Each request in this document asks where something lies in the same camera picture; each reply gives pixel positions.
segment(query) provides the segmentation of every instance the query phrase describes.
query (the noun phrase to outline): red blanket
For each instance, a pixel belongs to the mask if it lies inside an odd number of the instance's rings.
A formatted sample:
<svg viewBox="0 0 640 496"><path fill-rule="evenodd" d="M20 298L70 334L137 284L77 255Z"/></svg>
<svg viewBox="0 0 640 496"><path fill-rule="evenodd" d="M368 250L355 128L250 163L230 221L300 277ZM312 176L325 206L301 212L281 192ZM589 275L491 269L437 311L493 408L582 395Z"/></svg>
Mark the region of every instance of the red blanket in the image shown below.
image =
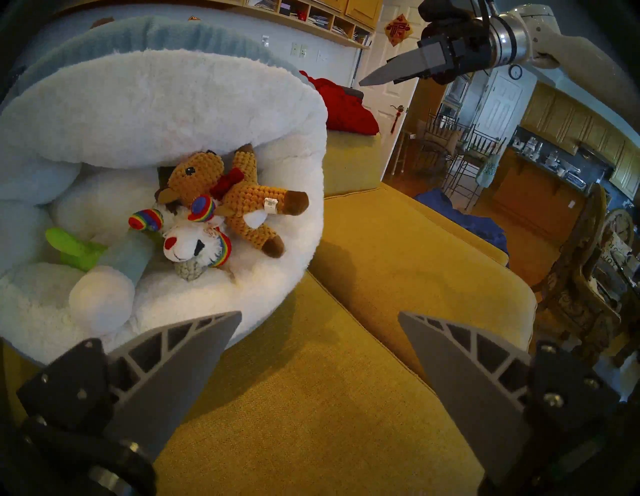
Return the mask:
<svg viewBox="0 0 640 496"><path fill-rule="evenodd" d="M360 100L347 95L337 84L328 79L314 79L303 70L300 71L322 96L329 117L326 128L333 131L357 132L360 134L378 134L380 128L373 114L362 106Z"/></svg>

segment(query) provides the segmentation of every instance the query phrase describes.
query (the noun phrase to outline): white wall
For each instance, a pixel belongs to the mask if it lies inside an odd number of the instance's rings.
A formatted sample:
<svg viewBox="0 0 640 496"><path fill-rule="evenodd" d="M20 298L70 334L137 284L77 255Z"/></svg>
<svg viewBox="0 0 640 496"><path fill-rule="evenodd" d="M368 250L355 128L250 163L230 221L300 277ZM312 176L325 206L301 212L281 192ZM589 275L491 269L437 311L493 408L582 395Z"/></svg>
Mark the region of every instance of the white wall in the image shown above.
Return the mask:
<svg viewBox="0 0 640 496"><path fill-rule="evenodd" d="M166 4L120 5L83 10L54 20L32 39L16 61L15 67L32 64L48 50L87 31L97 19L113 17L115 20L119 20L139 15L162 15L180 20L187 20L194 15L200 17L204 22L233 29L258 42L262 40L263 35L267 35L269 49L278 57L287 60L298 69L306 71L312 77L325 77L342 86L351 86L353 71L360 51L357 48L344 47L304 31L212 8ZM293 42L307 45L307 57L291 56ZM318 52L321 52L326 61L319 59Z"/></svg>

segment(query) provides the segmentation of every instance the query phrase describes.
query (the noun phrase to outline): wooden cabinet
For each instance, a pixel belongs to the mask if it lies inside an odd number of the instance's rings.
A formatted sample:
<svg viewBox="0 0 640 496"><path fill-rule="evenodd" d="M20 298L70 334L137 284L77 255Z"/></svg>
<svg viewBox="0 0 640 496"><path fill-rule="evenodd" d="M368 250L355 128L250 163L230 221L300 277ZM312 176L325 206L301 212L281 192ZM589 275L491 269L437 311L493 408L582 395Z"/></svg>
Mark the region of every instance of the wooden cabinet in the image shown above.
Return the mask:
<svg viewBox="0 0 640 496"><path fill-rule="evenodd" d="M375 29L381 9L382 0L348 0L344 13L353 20Z"/></svg>
<svg viewBox="0 0 640 496"><path fill-rule="evenodd" d="M551 86L543 83L536 84L520 125L528 131L540 134L555 94L556 91Z"/></svg>
<svg viewBox="0 0 640 496"><path fill-rule="evenodd" d="M636 148L622 192L633 200L638 186L640 186L640 150Z"/></svg>
<svg viewBox="0 0 640 496"><path fill-rule="evenodd" d="M573 102L556 95L540 129L540 136L552 143L559 143L572 116Z"/></svg>
<svg viewBox="0 0 640 496"><path fill-rule="evenodd" d="M609 124L604 119L592 114L589 125L587 126L587 131L584 133L584 138L582 139L583 142L594 150L600 150L608 128Z"/></svg>
<svg viewBox="0 0 640 496"><path fill-rule="evenodd" d="M504 156L500 167L508 166L503 161ZM584 205L584 194L520 157L510 165L493 195L496 206L547 239L564 243Z"/></svg>
<svg viewBox="0 0 640 496"><path fill-rule="evenodd" d="M607 134L600 145L600 153L611 163L617 163L622 153L625 137L615 127L609 124Z"/></svg>
<svg viewBox="0 0 640 496"><path fill-rule="evenodd" d="M620 159L609 182L633 199L640 184L640 150L629 140L624 141Z"/></svg>
<svg viewBox="0 0 640 496"><path fill-rule="evenodd" d="M560 148L575 155L578 152L578 146L584 137L584 133L591 118L591 111L579 103L573 103L573 109L570 120L564 128L564 134L557 143Z"/></svg>
<svg viewBox="0 0 640 496"><path fill-rule="evenodd" d="M347 0L316 0L316 1L325 4L327 7L331 7L335 9L340 13L343 13L347 6Z"/></svg>
<svg viewBox="0 0 640 496"><path fill-rule="evenodd" d="M620 154L620 160L616 165L616 170L609 178L609 182L616 186L620 191L625 185L625 181L627 179L627 174L629 172L629 168L631 167L631 162L634 158L634 146L629 141L625 143L624 149Z"/></svg>

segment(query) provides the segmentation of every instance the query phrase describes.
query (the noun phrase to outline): kitchen island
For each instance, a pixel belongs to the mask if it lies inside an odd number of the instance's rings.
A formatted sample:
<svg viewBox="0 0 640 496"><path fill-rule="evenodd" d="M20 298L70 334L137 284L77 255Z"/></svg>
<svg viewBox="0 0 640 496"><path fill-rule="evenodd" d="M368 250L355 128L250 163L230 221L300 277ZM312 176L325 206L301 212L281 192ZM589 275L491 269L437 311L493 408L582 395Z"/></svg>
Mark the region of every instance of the kitchen island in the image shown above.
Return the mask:
<svg viewBox="0 0 640 496"><path fill-rule="evenodd" d="M557 244L564 243L584 206L587 189L507 148L493 191L496 207Z"/></svg>

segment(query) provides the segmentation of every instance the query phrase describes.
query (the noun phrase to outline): metal chair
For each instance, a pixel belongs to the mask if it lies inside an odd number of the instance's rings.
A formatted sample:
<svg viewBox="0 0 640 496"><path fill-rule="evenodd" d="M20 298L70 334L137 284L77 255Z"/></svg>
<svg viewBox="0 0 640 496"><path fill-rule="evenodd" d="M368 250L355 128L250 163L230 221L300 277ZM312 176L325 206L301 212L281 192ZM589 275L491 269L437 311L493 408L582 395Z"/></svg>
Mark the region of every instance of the metal chair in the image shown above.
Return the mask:
<svg viewBox="0 0 640 496"><path fill-rule="evenodd" d="M430 113L428 121L418 120L415 139L420 143L420 150L413 169L427 166L430 175L445 175L456 155L456 146L466 133L467 126L448 116Z"/></svg>
<svg viewBox="0 0 640 496"><path fill-rule="evenodd" d="M443 190L446 195L454 191L468 198L466 209L469 208L473 200L480 195L481 187L477 184L473 188L468 188L460 181L464 177L476 179L480 169L491 155L498 153L504 139L492 138L480 131L471 129L458 147L458 153L449 167L448 174L443 181Z"/></svg>

